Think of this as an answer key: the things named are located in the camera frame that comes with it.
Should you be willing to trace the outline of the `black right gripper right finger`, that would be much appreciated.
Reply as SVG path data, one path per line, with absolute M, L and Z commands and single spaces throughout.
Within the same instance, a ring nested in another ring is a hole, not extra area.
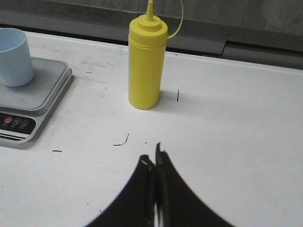
M 160 227 L 231 227 L 190 189 L 166 151 L 156 145 L 156 205 Z

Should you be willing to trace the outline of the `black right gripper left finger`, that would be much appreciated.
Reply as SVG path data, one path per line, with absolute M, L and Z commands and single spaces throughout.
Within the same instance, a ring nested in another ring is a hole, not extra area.
M 155 165 L 141 155 L 137 166 L 118 196 L 89 227 L 153 227 L 155 214 Z

